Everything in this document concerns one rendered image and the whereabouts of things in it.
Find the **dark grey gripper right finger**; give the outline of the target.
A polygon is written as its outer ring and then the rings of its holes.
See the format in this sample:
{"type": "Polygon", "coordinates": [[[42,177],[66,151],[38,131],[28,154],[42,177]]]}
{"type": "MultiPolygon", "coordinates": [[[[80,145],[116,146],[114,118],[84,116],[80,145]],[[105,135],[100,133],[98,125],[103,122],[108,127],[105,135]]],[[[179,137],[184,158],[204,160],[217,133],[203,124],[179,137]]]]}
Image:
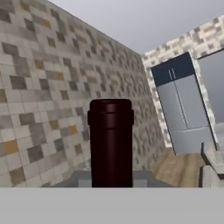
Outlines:
{"type": "Polygon", "coordinates": [[[134,187],[172,187],[172,185],[159,180],[151,171],[133,171],[134,187]]]}

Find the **dark red wine bottle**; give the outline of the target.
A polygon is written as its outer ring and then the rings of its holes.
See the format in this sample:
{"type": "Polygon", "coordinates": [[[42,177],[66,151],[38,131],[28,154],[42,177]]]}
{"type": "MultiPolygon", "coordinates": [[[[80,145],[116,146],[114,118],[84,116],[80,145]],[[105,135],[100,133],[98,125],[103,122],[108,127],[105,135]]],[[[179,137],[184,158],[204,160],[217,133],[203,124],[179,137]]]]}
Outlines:
{"type": "Polygon", "coordinates": [[[132,187],[132,127],[129,99],[92,100],[90,129],[92,187],[132,187]]]}

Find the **navy blue cupboard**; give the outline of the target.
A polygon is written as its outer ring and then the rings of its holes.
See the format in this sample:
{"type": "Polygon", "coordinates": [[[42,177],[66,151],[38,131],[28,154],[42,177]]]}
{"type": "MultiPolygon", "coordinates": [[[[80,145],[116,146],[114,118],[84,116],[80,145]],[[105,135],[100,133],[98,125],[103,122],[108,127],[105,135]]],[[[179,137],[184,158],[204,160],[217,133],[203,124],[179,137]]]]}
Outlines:
{"type": "Polygon", "coordinates": [[[189,52],[169,59],[151,68],[152,76],[157,87],[166,83],[185,78],[195,73],[189,52]]]}

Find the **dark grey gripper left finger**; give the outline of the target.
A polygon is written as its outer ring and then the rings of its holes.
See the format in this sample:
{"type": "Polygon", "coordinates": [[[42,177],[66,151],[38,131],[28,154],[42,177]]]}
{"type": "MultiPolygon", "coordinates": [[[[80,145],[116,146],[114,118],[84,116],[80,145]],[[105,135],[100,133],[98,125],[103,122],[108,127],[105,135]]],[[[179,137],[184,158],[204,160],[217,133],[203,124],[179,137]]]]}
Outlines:
{"type": "Polygon", "coordinates": [[[53,184],[52,187],[57,188],[91,188],[92,176],[90,171],[74,171],[72,175],[62,182],[53,184]]]}

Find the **silver fridge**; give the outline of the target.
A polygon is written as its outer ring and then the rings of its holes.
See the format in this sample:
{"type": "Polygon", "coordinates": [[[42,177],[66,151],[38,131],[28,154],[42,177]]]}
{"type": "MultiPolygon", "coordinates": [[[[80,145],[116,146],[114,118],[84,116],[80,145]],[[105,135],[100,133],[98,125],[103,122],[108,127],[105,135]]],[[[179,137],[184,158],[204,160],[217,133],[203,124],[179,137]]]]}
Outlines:
{"type": "Polygon", "coordinates": [[[159,86],[157,91],[176,155],[200,153],[204,142],[214,144],[195,75],[159,86]]]}

